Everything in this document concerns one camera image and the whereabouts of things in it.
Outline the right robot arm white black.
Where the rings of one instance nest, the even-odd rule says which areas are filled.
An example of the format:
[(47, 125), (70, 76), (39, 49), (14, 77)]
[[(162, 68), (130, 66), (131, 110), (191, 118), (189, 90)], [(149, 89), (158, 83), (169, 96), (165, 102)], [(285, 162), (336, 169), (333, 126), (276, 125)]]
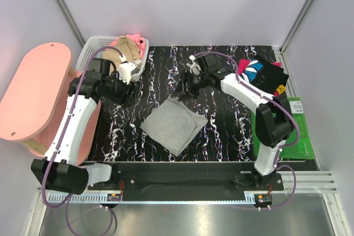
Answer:
[(251, 173), (239, 185), (263, 190), (275, 176), (278, 157), (296, 129), (296, 122), (286, 96), (276, 97), (241, 78), (236, 62), (222, 67), (219, 55), (219, 52), (191, 55), (172, 97), (186, 101), (198, 98), (201, 89), (212, 87), (240, 101), (256, 116), (255, 131), (261, 144)]

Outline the grey t shirt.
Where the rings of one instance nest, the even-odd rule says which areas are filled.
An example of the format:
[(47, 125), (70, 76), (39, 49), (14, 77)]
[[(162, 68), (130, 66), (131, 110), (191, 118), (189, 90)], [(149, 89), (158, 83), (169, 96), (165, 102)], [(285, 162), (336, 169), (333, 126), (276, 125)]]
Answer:
[(203, 115), (192, 112), (176, 98), (167, 98), (153, 109), (140, 128), (167, 151), (178, 156), (207, 124)]

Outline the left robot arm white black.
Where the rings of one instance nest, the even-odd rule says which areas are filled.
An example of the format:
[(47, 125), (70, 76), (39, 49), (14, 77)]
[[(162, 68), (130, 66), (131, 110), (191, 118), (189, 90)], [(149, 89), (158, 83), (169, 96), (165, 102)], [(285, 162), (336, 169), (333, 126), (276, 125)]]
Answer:
[(122, 107), (134, 104), (136, 84), (132, 82), (135, 64), (123, 62), (110, 70), (112, 61), (94, 58), (88, 69), (69, 84), (67, 104), (56, 136), (42, 159), (35, 159), (31, 171), (43, 190), (80, 195), (86, 187), (101, 183), (112, 190), (119, 175), (107, 163), (83, 166), (79, 150), (89, 120), (101, 98)]

